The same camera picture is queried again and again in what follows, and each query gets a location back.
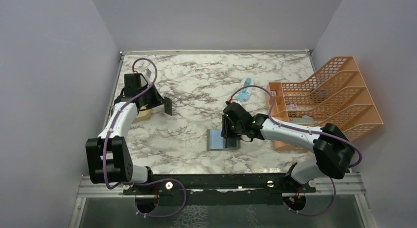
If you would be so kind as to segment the black credit card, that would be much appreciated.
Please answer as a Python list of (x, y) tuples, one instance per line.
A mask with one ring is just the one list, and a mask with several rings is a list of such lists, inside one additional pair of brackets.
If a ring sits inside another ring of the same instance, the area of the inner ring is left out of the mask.
[(166, 96), (164, 97), (164, 113), (173, 115), (172, 100)]

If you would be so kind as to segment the taupe leather card holder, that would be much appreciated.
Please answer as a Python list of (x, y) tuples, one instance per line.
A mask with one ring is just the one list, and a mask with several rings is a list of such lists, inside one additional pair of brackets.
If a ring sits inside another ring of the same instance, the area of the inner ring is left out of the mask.
[(231, 151), (240, 149), (240, 139), (225, 139), (220, 129), (207, 130), (207, 151)]

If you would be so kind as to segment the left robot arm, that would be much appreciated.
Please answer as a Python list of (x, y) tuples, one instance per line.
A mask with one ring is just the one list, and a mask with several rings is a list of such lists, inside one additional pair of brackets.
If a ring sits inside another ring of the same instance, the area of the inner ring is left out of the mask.
[(151, 169), (132, 162), (126, 137), (141, 107), (155, 108), (164, 104), (148, 77), (139, 73), (124, 76), (124, 88), (114, 100), (113, 113), (103, 131), (86, 142), (90, 180), (93, 184), (136, 183), (143, 194), (153, 191)]

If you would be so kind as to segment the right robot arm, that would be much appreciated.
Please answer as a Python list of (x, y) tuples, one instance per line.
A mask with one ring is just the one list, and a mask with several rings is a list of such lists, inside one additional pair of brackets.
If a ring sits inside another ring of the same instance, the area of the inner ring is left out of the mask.
[(324, 127), (297, 125), (270, 114), (251, 115), (242, 105), (232, 102), (223, 110), (221, 137), (241, 136), (250, 140), (280, 141), (314, 154), (313, 160), (294, 163), (286, 172), (281, 185), (290, 192), (296, 192), (317, 177), (344, 178), (355, 154), (354, 146), (332, 123)]

